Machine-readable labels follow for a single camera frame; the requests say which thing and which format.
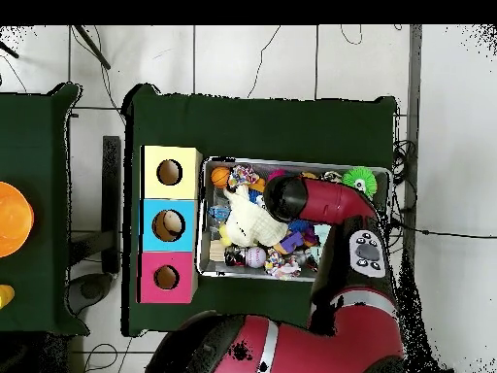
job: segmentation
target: orange bowl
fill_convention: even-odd
[[[0,182],[0,257],[18,251],[33,227],[31,205],[15,187]]]

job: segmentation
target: green spiky ball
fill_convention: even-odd
[[[378,190],[375,175],[371,170],[364,166],[358,166],[348,170],[342,177],[342,183],[363,191],[369,198],[373,198],[373,195]]]

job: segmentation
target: pink box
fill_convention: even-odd
[[[190,303],[197,289],[197,271],[193,252],[144,252],[139,303]],[[174,288],[160,288],[155,283],[155,272],[162,266],[171,266],[179,275]]]

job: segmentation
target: blue box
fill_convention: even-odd
[[[144,252],[193,252],[197,230],[197,201],[196,200],[161,200],[144,199]],[[152,230],[152,223],[158,213],[172,210],[182,215],[184,232],[173,242],[158,239]]]

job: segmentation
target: hole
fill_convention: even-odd
[[[155,237],[163,242],[175,242],[184,233],[184,218],[174,210],[159,212],[151,224]]]
[[[180,274],[173,266],[166,265],[155,271],[153,280],[159,288],[171,289],[178,285]]]
[[[161,161],[157,167],[157,179],[166,186],[177,185],[182,179],[182,167],[176,160]]]

